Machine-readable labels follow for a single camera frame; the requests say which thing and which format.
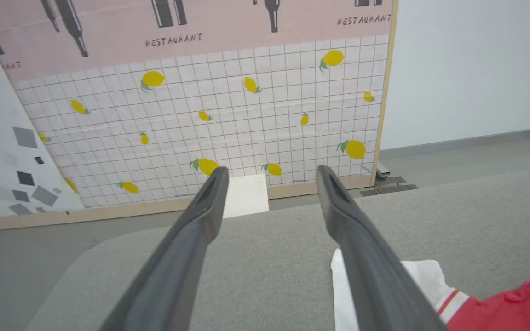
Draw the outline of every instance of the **white wall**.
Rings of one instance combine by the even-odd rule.
[[[529,0],[400,0],[381,149],[530,129]]]
[[[22,183],[18,171],[29,174],[32,183]],[[0,64],[0,217],[83,208],[46,151]]]

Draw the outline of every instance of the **white card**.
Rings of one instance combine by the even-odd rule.
[[[223,218],[269,211],[265,174],[230,177]]]

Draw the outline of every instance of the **pink banner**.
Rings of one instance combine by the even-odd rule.
[[[17,82],[181,55],[388,34],[391,11],[392,0],[0,0],[0,61]]]

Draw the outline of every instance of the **lemon illustration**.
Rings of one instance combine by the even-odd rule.
[[[145,134],[144,132],[140,133],[140,142],[143,143],[143,145],[146,145],[149,143],[149,136]]]
[[[49,136],[46,136],[44,133],[42,132],[38,132],[38,136],[40,137],[40,140],[44,141],[45,143],[51,141],[50,137]]]
[[[282,168],[279,166],[279,164],[275,163],[267,163],[261,169],[264,169],[265,171],[269,171],[270,174],[273,176],[281,176],[282,175]]]
[[[81,115],[89,115],[91,113],[89,109],[83,107],[83,105],[76,100],[71,100],[71,108],[73,108],[74,111],[80,113]]]
[[[244,87],[247,88],[247,91],[251,92],[251,93],[259,93],[261,92],[263,89],[260,88],[257,83],[250,77],[245,77],[244,78]]]
[[[148,93],[147,91],[151,90],[152,87],[161,86],[164,80],[165,76],[158,71],[149,71],[145,73],[143,79],[141,79],[140,89],[143,90],[143,92]]]
[[[322,68],[328,69],[328,67],[336,67],[343,62],[343,59],[345,59],[343,52],[339,50],[332,50],[322,57],[320,60],[320,65],[318,65],[318,69],[322,71]]]
[[[337,147],[337,151],[339,150],[339,148],[340,151],[343,153],[345,152],[345,149],[347,149],[347,155],[350,156],[351,159],[363,159],[365,157],[365,145],[361,141],[343,141]]]
[[[190,162],[190,168],[191,166],[193,166],[196,170],[200,168],[200,170],[206,174],[206,176],[210,176],[214,169],[219,167],[216,161],[210,159],[195,159],[194,161]]]
[[[212,119],[214,119],[212,116],[206,114],[205,111],[200,111],[198,115],[200,116],[200,119],[205,122],[212,121]]]
[[[123,188],[130,193],[138,193],[138,186],[131,182],[119,182],[118,187]]]
[[[375,100],[375,97],[372,96],[372,94],[370,92],[365,92],[363,93],[363,98],[365,99],[365,101],[367,102],[372,102],[373,100]]]
[[[308,121],[309,121],[309,117],[308,117],[308,113],[303,113],[302,114],[302,119],[300,120],[300,124],[305,126],[306,124],[308,124]]]
[[[72,180],[70,180],[69,178],[65,178],[65,181],[67,181],[67,184],[69,184],[69,186],[73,189],[73,191],[75,191],[75,193],[79,194],[79,190],[77,190],[77,185],[75,185]]]

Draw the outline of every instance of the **gray table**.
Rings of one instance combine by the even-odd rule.
[[[530,279],[530,171],[356,200],[402,260],[435,259],[478,298]],[[82,254],[28,326],[96,330],[167,228]],[[223,221],[190,330],[332,330],[330,258],[319,205]]]

